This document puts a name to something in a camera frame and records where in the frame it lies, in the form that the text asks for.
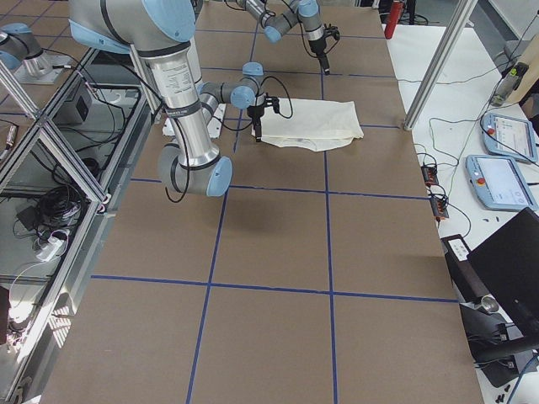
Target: brown table surface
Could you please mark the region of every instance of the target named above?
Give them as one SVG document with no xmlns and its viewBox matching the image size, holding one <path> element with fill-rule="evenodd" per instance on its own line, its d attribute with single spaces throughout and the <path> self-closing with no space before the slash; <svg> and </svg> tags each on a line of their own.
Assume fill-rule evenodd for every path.
<svg viewBox="0 0 539 404">
<path fill-rule="evenodd" d="M 483 401 L 377 14 L 323 19 L 343 35 L 330 77 L 297 30 L 271 45 L 205 3 L 205 81 L 259 61 L 294 98 L 354 101 L 365 138 L 314 153 L 223 130 L 229 192 L 174 205 L 154 128 L 42 403 Z"/>
</svg>

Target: white table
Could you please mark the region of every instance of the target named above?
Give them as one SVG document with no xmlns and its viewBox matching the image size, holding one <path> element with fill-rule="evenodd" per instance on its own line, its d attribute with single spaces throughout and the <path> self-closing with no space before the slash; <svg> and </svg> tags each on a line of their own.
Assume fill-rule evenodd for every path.
<svg viewBox="0 0 539 404">
<path fill-rule="evenodd" d="M 398 25 L 393 38 L 388 41 L 397 78 L 412 81 L 399 82 L 404 108 L 407 111 L 419 88 L 419 82 L 413 81 L 423 79 L 443 33 L 443 27 Z M 485 107 L 494 86 L 501 77 L 473 29 L 464 29 L 438 82 L 465 81 L 470 77 L 482 75 L 489 70 L 492 71 L 466 83 L 438 84 L 435 86 L 417 125 L 414 127 L 413 136 L 414 142 L 423 145 L 426 152 L 433 155 L 439 164 L 443 162 L 454 164 L 455 160 L 434 150 L 430 137 L 430 119 L 440 118 L 449 121 L 476 120 L 482 113 L 481 111 L 484 112 L 483 107 Z M 503 115 L 525 118 L 518 105 L 499 109 L 498 111 Z M 472 229 L 466 238 L 466 242 L 471 249 L 474 249 L 512 218 L 515 212 L 484 209 L 467 180 L 466 156 L 487 154 L 483 148 L 482 132 L 478 123 L 448 124 L 432 120 L 432 129 L 436 148 L 453 156 L 461 156 L 460 163 L 455 170 L 452 187 L 452 167 L 439 166 L 438 178 L 440 184 L 450 193 L 450 203 L 469 216 Z M 424 152 L 422 146 L 416 146 L 416 150 L 417 152 Z M 419 160 L 422 162 L 423 156 L 419 156 Z M 519 163 L 519 167 L 526 182 L 539 182 L 539 167 L 524 163 Z M 536 200 L 539 200 L 539 187 L 531 187 L 531 190 Z M 451 207 L 448 211 L 450 218 L 440 223 L 440 237 L 458 233 L 464 235 L 468 229 L 466 218 Z M 480 370 L 478 371 L 478 378 L 483 399 L 486 403 L 494 402 L 499 394 L 504 393 L 503 386 L 499 389 L 492 387 Z M 507 402 L 508 396 L 505 393 L 505 402 Z M 536 402 L 538 397 L 539 373 L 529 374 L 520 383 L 512 404 Z"/>
</svg>

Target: power strip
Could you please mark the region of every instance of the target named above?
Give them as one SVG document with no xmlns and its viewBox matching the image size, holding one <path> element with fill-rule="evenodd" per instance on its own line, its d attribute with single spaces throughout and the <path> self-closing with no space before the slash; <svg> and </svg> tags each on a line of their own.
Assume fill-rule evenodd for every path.
<svg viewBox="0 0 539 404">
<path fill-rule="evenodd" d="M 40 250 L 35 254 L 35 257 L 42 263 L 48 263 L 49 261 L 51 261 L 68 240 L 68 229 L 53 231 L 53 234 L 55 232 L 63 234 L 66 239 L 63 240 L 58 237 L 50 236 L 47 242 L 43 246 L 41 246 Z"/>
</svg>

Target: white cloth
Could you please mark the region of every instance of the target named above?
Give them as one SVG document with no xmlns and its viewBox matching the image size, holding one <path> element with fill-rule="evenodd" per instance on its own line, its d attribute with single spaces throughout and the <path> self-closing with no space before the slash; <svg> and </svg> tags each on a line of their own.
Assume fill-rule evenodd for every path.
<svg viewBox="0 0 539 404">
<path fill-rule="evenodd" d="M 289 120 L 271 109 L 262 117 L 262 141 L 278 147 L 303 147 L 314 152 L 336 149 L 363 137 L 353 101 L 291 100 Z M 280 112 L 290 115 L 288 98 L 280 98 Z"/>
</svg>

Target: label sticker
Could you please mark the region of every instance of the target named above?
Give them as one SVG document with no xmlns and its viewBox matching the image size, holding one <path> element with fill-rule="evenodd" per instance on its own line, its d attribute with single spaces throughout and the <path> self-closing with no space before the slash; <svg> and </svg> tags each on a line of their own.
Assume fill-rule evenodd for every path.
<svg viewBox="0 0 539 404">
<path fill-rule="evenodd" d="M 166 70 L 154 70 L 153 76 L 159 91 L 164 97 L 175 97 L 181 93 L 195 90 L 189 65 L 182 63 L 177 67 Z"/>
</svg>

